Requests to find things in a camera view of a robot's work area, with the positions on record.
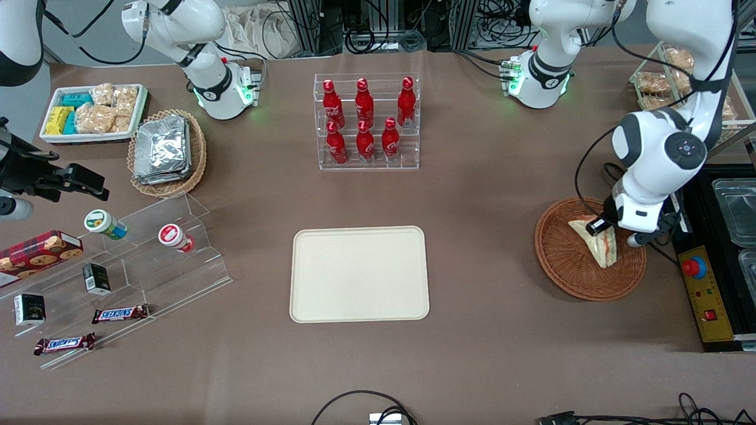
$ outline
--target coca-cola bottle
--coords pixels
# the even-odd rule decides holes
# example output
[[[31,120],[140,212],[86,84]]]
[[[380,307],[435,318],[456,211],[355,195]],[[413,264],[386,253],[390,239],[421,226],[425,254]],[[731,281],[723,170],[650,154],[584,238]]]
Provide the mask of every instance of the coca-cola bottle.
[[[329,121],[335,122],[339,130],[344,128],[346,119],[344,118],[344,108],[341,106],[341,98],[333,88],[333,81],[327,79],[323,81],[323,108],[326,110],[326,116]]]
[[[386,128],[381,135],[383,156],[387,163],[395,163],[399,159],[399,131],[396,129],[396,120],[386,118]]]
[[[328,130],[328,136],[326,136],[328,152],[330,152],[333,160],[336,161],[336,165],[342,166],[349,161],[349,153],[346,151],[344,136],[339,133],[339,129],[333,121],[329,121],[326,124],[326,129]]]
[[[370,127],[366,121],[361,120],[357,123],[357,152],[360,154],[360,162],[364,165],[370,165],[375,162],[376,157],[373,151],[373,135],[370,133]]]
[[[367,90],[367,80],[360,78],[357,80],[357,96],[355,96],[355,105],[357,107],[357,120],[365,121],[369,129],[373,128],[373,96]]]
[[[408,129],[415,124],[415,91],[413,90],[414,81],[412,77],[406,76],[401,81],[401,93],[399,93],[398,106],[399,111],[396,116],[399,126]]]

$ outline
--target wicker basket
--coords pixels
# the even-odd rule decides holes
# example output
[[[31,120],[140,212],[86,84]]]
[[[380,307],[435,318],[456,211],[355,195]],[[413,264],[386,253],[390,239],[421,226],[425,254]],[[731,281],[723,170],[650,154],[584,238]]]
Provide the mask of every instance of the wicker basket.
[[[595,210],[601,201],[586,198]],[[600,268],[588,246],[568,222],[591,212],[577,197],[550,206],[535,226],[535,252],[538,261],[554,283],[567,293],[589,301],[612,301],[628,295],[646,270],[646,249],[627,244],[631,232],[615,228],[617,262]]]
[[[194,189],[200,182],[202,174],[205,173],[205,165],[207,164],[207,144],[205,143],[205,135],[202,133],[200,124],[197,120],[191,116],[190,113],[183,110],[161,110],[154,115],[150,115],[144,121],[155,121],[157,119],[163,119],[168,115],[181,115],[189,122],[189,142],[191,144],[191,163],[194,171],[185,180],[169,181],[167,183],[160,183],[158,185],[143,185],[132,178],[132,185],[137,188],[141,193],[151,195],[154,197],[168,198],[180,192],[189,192]],[[129,171],[134,173],[134,149],[136,143],[136,133],[132,135],[132,139],[129,142],[129,156],[126,158],[126,165],[129,167]]]

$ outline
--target cookie box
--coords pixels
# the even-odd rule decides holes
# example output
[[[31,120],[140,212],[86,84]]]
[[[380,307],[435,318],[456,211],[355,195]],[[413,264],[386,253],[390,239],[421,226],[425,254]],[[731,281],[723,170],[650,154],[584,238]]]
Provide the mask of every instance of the cookie box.
[[[0,250],[0,287],[41,272],[84,253],[77,237],[50,230],[21,244]]]

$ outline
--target table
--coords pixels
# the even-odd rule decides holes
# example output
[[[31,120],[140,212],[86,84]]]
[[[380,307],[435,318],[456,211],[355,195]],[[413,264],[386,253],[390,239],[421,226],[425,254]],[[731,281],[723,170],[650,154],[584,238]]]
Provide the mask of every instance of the table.
[[[666,417],[677,414],[681,391],[726,417],[756,408],[756,358],[701,353],[680,271],[662,257],[649,251],[639,287],[609,303],[563,293],[536,260],[539,215],[574,196],[587,146],[637,108],[627,87],[637,63],[617,48],[584,49],[557,105],[529,110],[453,54],[274,61],[260,107],[227,122],[203,113],[176,66],[54,65],[53,88],[139,82],[153,95],[150,112],[198,118],[209,162],[193,195],[211,211],[210,240],[234,283],[52,372],[37,369],[5,312],[2,422],[309,423],[328,399],[360,388],[400,399],[423,424],[532,423],[570,409]],[[368,70],[422,73],[419,171],[318,169],[313,74]],[[130,186],[124,144],[55,150],[106,177],[116,216],[155,201]],[[600,164],[614,159],[607,141],[595,150],[581,180],[586,195],[609,193]],[[81,218],[101,206],[81,194],[36,201],[34,217],[3,224],[0,240],[49,228],[81,234]],[[428,317],[294,323],[294,234],[384,225],[425,231]],[[354,396],[321,421],[365,423],[385,407]]]

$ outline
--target small black box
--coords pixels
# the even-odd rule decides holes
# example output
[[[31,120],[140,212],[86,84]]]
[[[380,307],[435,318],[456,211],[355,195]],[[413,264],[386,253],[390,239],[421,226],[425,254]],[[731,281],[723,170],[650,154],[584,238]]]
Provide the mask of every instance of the small black box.
[[[84,266],[84,283],[87,292],[94,295],[107,295],[110,293],[110,282],[107,280],[105,267],[93,263]]]
[[[41,324],[45,321],[45,298],[41,295],[22,293],[13,298],[16,310],[16,325]]]

